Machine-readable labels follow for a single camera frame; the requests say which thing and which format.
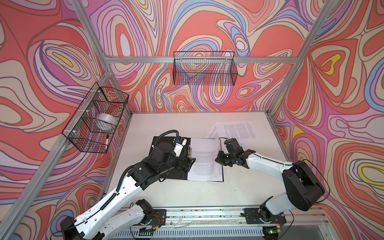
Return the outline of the orange and black folder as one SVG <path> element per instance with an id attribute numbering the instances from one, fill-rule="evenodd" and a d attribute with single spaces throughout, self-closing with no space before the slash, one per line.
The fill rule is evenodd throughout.
<path id="1" fill-rule="evenodd" d="M 176 163 L 177 166 L 161 178 L 195 182 L 223 182 L 223 167 L 216 163 L 219 153 L 218 139 L 155 136 L 150 156 L 158 162 Z"/>

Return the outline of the printed paper sheet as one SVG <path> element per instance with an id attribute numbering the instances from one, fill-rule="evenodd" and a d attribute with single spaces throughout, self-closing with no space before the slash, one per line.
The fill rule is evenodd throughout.
<path id="1" fill-rule="evenodd" d="M 188 181 L 223 182 L 223 166 L 216 162 L 220 150 L 219 139 L 191 138 L 191 158 L 195 158 Z"/>
<path id="2" fill-rule="evenodd" d="M 205 138 L 235 138 L 248 141 L 256 139 L 256 131 L 252 121 L 216 122 L 211 126 Z"/>

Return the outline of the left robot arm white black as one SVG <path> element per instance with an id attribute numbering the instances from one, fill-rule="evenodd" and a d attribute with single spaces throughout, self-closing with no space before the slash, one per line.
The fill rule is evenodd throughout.
<path id="1" fill-rule="evenodd" d="M 153 209 L 145 200 L 139 200 L 127 211 L 119 214 L 123 206 L 159 181 L 162 174 L 171 170 L 188 173 L 195 162 L 188 157 L 187 140 L 172 144 L 153 145 L 151 153 L 142 161 L 126 168 L 117 186 L 83 214 L 66 217 L 60 223 L 65 240 L 108 240 L 125 227 L 146 224 Z"/>

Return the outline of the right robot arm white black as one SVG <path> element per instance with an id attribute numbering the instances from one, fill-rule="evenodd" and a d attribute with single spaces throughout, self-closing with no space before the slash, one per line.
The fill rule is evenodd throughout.
<path id="1" fill-rule="evenodd" d="M 263 223 L 271 223 L 285 211 L 308 211 L 325 194 L 324 186 L 305 162 L 284 162 L 243 150 L 235 138 L 226 139 L 224 145 L 227 151 L 219 151 L 216 163 L 257 170 L 284 184 L 285 192 L 269 197 L 259 206 L 255 216 Z"/>

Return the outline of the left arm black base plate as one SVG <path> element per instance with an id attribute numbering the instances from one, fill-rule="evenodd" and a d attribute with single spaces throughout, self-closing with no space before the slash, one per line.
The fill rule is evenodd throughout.
<path id="1" fill-rule="evenodd" d="M 151 212 L 145 213 L 140 224 L 143 226 L 161 227 L 166 223 L 166 216 L 166 209 L 154 209 Z"/>

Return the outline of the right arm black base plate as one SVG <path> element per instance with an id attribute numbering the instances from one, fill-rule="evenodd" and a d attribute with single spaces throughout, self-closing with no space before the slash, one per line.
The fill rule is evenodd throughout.
<path id="1" fill-rule="evenodd" d="M 246 219 L 246 223 L 251 224 L 277 224 L 284 225 L 287 220 L 283 213 L 279 215 L 271 215 L 266 210 L 260 210 L 259 208 L 245 208 L 240 213 L 241 217 Z"/>

